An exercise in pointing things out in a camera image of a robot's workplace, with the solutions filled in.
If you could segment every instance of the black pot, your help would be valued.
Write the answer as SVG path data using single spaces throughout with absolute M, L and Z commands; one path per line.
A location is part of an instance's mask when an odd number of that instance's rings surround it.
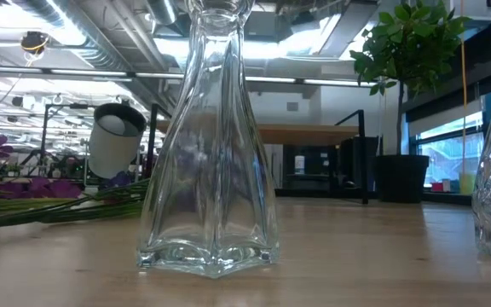
M 419 203 L 430 157 L 385 155 L 374 159 L 374 180 L 381 201 Z

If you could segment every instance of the black metal pole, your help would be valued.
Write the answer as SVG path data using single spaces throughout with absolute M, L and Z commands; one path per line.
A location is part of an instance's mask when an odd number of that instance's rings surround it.
M 42 165 L 45 157 L 45 143 L 47 142 L 47 126 L 49 125 L 49 110 L 52 105 L 44 106 L 44 117 L 43 117 L 43 136 L 41 136 L 41 158 L 38 161 L 38 165 Z
M 362 204 L 368 204 L 368 178 L 367 178 L 367 139 L 365 138 L 365 111 L 358 110 L 359 117 L 359 147 L 361 159 L 361 197 Z
M 147 179 L 151 177 L 153 172 L 153 160 L 154 160 L 154 137 L 157 130 L 157 115 L 159 114 L 159 105 L 153 104 L 151 107 L 151 123 L 149 125 L 149 143 L 147 144 L 147 164 L 145 171 L 143 172 L 143 178 Z

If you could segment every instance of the lamp shade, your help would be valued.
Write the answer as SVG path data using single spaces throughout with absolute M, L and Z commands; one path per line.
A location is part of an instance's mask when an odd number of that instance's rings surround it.
M 90 169 L 99 177 L 113 178 L 128 170 L 142 140 L 147 121 L 133 107 L 118 103 L 94 111 L 90 133 Z

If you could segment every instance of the ceiling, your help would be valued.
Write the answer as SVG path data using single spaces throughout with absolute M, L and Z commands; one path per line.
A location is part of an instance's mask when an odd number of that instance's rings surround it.
M 25 57 L 20 48 L 21 38 L 28 31 L 40 31 L 48 33 L 51 39 L 43 57 L 32 63 L 35 67 L 137 72 L 181 72 L 184 68 L 190 19 L 183 12 L 183 0 L 176 0 L 176 22 L 154 28 L 153 17 L 144 0 L 9 1 L 10 5 L 0 5 L 0 66 L 25 66 L 31 57 Z M 246 74 L 355 80 L 348 54 L 351 49 L 361 48 L 358 34 L 365 27 L 376 25 L 379 11 L 392 10 L 399 2 L 258 1 L 245 24 Z M 451 6 L 455 1 L 445 2 Z M 473 18 L 491 21 L 491 11 L 484 0 L 467 0 L 467 8 Z M 31 147 L 38 146 L 40 141 L 38 129 L 43 125 L 43 104 L 54 99 L 92 106 L 130 99 L 132 106 L 148 118 L 153 101 L 171 113 L 179 90 L 178 82 L 116 83 L 112 80 L 57 80 L 47 76 L 46 79 L 24 77 L 5 97 L 4 93 L 15 81 L 16 78 L 0 76 L 0 125 L 3 130 L 12 131 L 15 137 L 22 137 L 18 131 L 27 131 L 31 137 L 26 143 Z M 259 94 L 300 93 L 309 99 L 317 88 L 252 83 L 248 84 L 248 89 Z M 16 96 L 26 96 L 22 107 L 13 105 Z M 50 148 L 66 146 L 69 150 L 80 151 L 80 139 L 88 138 L 90 133 L 92 109 L 67 108 L 53 115 L 49 121 L 49 137 L 54 139 Z M 12 123 L 9 116 L 14 116 Z M 70 122 L 70 118 L 77 116 L 82 117 L 80 121 Z M 66 136 L 67 130 L 75 130 L 77 135 Z

